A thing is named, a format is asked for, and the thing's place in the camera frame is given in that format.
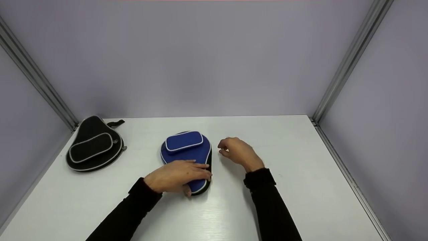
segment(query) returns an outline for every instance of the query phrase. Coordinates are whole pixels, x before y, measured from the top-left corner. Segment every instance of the lavender backdrop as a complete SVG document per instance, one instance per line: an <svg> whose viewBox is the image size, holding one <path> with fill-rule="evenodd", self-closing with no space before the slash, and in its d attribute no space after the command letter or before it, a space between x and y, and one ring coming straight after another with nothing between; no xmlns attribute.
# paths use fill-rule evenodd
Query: lavender backdrop
<svg viewBox="0 0 428 241"><path fill-rule="evenodd" d="M372 0L0 0L81 120L312 114Z"/></svg>
<svg viewBox="0 0 428 241"><path fill-rule="evenodd" d="M321 123L393 241L428 240L427 23L395 0Z"/></svg>
<svg viewBox="0 0 428 241"><path fill-rule="evenodd" d="M1 227L70 130L2 48L0 110Z"/></svg>

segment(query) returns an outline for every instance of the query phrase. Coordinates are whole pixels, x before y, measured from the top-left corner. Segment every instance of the white table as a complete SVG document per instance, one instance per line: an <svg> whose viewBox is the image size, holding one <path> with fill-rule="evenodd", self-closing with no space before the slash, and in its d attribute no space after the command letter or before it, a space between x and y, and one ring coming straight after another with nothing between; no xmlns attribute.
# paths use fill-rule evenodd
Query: white table
<svg viewBox="0 0 428 241"><path fill-rule="evenodd" d="M65 162L74 134L0 241L85 240L139 177L162 165L159 149L165 138L185 130L200 131L213 145L211 186L190 199L164 194L133 240L258 240L244 170L216 152L227 136L247 141L270 168L304 241L381 240L305 115L124 120L117 131L128 149L93 173L76 173Z"/></svg>

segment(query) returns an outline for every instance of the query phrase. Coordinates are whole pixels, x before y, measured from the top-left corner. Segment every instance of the metal frame bar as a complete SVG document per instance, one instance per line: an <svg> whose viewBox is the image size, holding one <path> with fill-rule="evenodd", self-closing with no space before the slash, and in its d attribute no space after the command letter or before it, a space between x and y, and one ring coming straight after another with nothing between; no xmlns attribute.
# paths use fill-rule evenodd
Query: metal frame bar
<svg viewBox="0 0 428 241"><path fill-rule="evenodd" d="M30 55L25 51L15 35L0 17L0 45L24 73L34 88L54 109L70 130L74 130L79 121L37 67Z"/></svg>
<svg viewBox="0 0 428 241"><path fill-rule="evenodd" d="M319 124L330 110L393 1L394 0L373 1L363 24L343 57L339 68L333 76L326 93L312 117L316 124Z"/></svg>
<svg viewBox="0 0 428 241"><path fill-rule="evenodd" d="M381 239L383 241L391 241L391 238L389 237L388 233L383 228L382 224L376 217L375 212L368 204L366 198L364 197L363 193L361 192L360 188L356 184L355 180L352 178L351 174L349 173L348 169L342 162L342 159L340 159L339 155L337 154L336 150L334 149L333 145L319 126L314 126L317 130L319 136L321 137L322 141L324 142L326 148L330 152L331 156L333 157L334 161L336 162L337 166L339 167L340 171L342 172L343 176L345 177L346 181L348 181L349 186L351 187L352 191L354 192L355 196L357 197L358 201L360 202L361 206L363 207L364 211L366 212L367 216L369 217L370 221L372 222L374 228L380 235Z"/></svg>
<svg viewBox="0 0 428 241"><path fill-rule="evenodd" d="M346 168L345 164L342 162L342 159L337 154L333 145L325 135L324 131L319 126L320 122L326 116L327 112L330 110L331 106L337 99L340 91L354 70L358 60L360 60L361 55L365 51L367 45L372 39L374 33L388 12L391 4L394 0L374 0L372 6L369 9L369 12L366 18L363 21L363 24L360 26L356 36L354 37L352 44L349 46L345 56L342 59L335 75L333 76L330 85L327 88L326 93L324 94L320 104L318 105L314 115L310 118L314 128L318 132L322 141L324 142L326 148L330 152L346 181L349 183L352 191L372 222L374 228L380 235L383 241L391 241L391 238L388 236L387 232L383 228L382 224L376 217L375 212L368 204L366 198L361 192L360 188L356 184L355 180L352 178L350 172Z"/></svg>

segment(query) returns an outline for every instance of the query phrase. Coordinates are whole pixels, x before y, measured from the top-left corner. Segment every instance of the human arm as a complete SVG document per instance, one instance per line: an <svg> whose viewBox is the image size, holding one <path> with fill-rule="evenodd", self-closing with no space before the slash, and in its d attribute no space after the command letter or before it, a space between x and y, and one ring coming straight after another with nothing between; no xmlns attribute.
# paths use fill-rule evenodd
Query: human arm
<svg viewBox="0 0 428 241"><path fill-rule="evenodd" d="M134 235L141 220L162 197L163 192L184 192L191 195L189 181L211 179L206 164L194 160L178 160L168 163L140 178L129 191L128 197L102 221L86 241L128 241Z"/></svg>
<svg viewBox="0 0 428 241"><path fill-rule="evenodd" d="M247 172L244 183L256 207L262 241L301 241L270 170L265 168L253 148L236 137L221 140L218 148L224 157L242 165Z"/></svg>

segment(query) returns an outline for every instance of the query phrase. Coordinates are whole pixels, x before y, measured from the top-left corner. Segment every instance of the blue paddle case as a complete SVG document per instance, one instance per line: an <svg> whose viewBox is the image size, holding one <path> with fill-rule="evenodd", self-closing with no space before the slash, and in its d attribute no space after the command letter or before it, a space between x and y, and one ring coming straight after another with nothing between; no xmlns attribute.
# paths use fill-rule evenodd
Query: blue paddle case
<svg viewBox="0 0 428 241"><path fill-rule="evenodd" d="M186 131L168 137L160 148L160 156L165 164L175 160L196 160L196 163L209 164L211 172L211 143L197 131ZM206 179L188 183L192 196L204 193L210 182Z"/></svg>

